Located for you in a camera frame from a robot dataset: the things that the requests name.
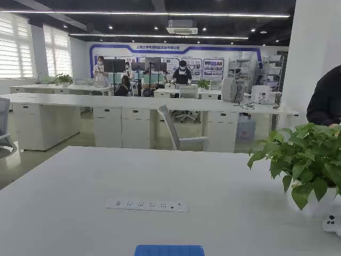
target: electrical outlet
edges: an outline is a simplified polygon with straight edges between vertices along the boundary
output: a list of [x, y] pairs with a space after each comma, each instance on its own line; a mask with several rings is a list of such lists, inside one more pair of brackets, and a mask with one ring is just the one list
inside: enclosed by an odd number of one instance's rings
[[107, 202], [107, 208], [144, 211], [188, 212], [187, 205], [180, 201], [142, 201], [111, 198]]

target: ceiling light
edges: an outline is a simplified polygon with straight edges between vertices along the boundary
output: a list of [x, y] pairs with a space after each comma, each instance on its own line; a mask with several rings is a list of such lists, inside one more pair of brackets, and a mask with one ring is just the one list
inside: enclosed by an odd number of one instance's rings
[[127, 34], [70, 34], [70, 36], [98, 36], [98, 37], [155, 37], [155, 38], [203, 38], [203, 39], [228, 39], [247, 40], [248, 37], [238, 36], [175, 36], [175, 35], [127, 35]]
[[245, 17], [245, 18], [288, 18], [288, 14], [261, 13], [182, 13], [182, 12], [103, 12], [103, 11], [40, 11], [40, 10], [0, 10], [0, 13], [34, 14], [101, 14], [101, 15], [150, 15], [150, 16], [203, 16], [203, 17]]

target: white flower pot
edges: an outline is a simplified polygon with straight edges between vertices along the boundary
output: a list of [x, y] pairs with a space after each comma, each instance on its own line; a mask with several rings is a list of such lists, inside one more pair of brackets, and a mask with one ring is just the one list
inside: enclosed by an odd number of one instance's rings
[[318, 202], [315, 196], [315, 192], [314, 190], [312, 190], [308, 197], [308, 203], [302, 210], [300, 210], [300, 208], [298, 208], [297, 204], [295, 203], [293, 197], [291, 196], [292, 190], [293, 189], [291, 184], [287, 191], [287, 202], [289, 206], [296, 212], [301, 212], [302, 214], [308, 217], [318, 218], [322, 218], [330, 214], [330, 208], [331, 205], [333, 204], [337, 192], [336, 188], [328, 188], [326, 194]]

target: window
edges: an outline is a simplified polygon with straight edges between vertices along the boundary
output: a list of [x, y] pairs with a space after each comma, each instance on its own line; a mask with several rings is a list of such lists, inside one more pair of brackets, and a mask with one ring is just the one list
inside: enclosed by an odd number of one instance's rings
[[55, 28], [44, 26], [48, 75], [63, 73], [72, 76], [69, 35]]
[[27, 19], [0, 13], [0, 78], [33, 77], [32, 49]]

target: floor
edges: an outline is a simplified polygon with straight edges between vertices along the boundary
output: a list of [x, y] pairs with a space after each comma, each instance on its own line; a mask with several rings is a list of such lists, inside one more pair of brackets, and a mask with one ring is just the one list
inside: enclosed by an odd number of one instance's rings
[[[16, 179], [32, 170], [34, 167], [47, 160], [54, 154], [61, 151], [67, 146], [95, 146], [94, 138], [94, 123], [93, 116], [90, 111], [84, 112], [82, 117], [81, 133], [69, 138], [68, 140], [56, 145], [47, 151], [17, 151], [11, 157], [0, 160], [0, 189], [14, 182]], [[269, 132], [269, 116], [253, 115], [256, 120], [255, 139], [264, 139]], [[187, 123], [176, 123], [175, 127], [180, 138], [199, 137], [201, 136], [201, 124], [194, 124], [191, 121]], [[17, 134], [15, 131], [15, 123], [13, 113], [9, 114], [9, 133], [12, 134], [12, 139], [17, 142]], [[247, 153], [253, 142], [236, 142], [236, 153]], [[160, 122], [160, 136], [156, 145], [156, 149], [171, 150], [172, 141], [169, 137], [167, 127], [164, 122]], [[192, 146], [183, 148], [184, 150], [197, 151], [200, 146]]]

